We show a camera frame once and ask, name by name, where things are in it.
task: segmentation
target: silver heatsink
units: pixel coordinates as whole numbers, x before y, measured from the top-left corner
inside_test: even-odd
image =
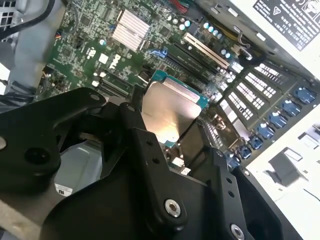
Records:
[[[112,37],[136,52],[150,26],[137,16],[125,10]]]

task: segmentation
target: metal panel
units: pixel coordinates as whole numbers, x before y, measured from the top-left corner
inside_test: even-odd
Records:
[[[21,4],[22,6],[19,3],[17,8],[20,10],[21,7],[24,20],[29,21],[46,9],[48,0],[30,0],[25,9],[23,2]],[[48,53],[55,41],[53,36],[60,26],[65,10],[62,0],[56,0],[45,21],[19,33],[14,53],[15,67],[10,72],[6,92],[10,89],[12,81],[26,87],[38,87]]]

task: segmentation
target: label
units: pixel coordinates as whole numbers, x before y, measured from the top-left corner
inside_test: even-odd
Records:
[[[114,59],[112,60],[112,63],[109,66],[109,69],[116,69],[116,66],[117,66],[120,59],[121,59],[121,56],[116,54],[114,56]]]
[[[319,0],[258,0],[253,8],[299,51],[320,32]]]
[[[62,196],[68,197],[72,194],[72,191],[73,191],[72,188],[62,186],[56,183],[54,184],[54,186],[55,186],[56,192]]]

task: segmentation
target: integrated circuit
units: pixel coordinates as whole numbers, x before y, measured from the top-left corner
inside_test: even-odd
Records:
[[[170,33],[170,30],[168,28],[166,28],[165,26],[163,26],[160,30],[160,34],[167,37]]]
[[[80,22],[88,27],[90,25],[91,20],[87,18],[85,15],[82,15]]]
[[[67,49],[66,47],[64,47],[62,49],[62,54],[65,55],[66,57],[70,57],[71,56],[71,51],[69,49]]]

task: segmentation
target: blue connector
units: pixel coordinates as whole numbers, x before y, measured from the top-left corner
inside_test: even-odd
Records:
[[[257,150],[257,149],[261,148],[263,143],[264,142],[258,136],[254,135],[254,136],[250,137],[249,144],[253,150]]]

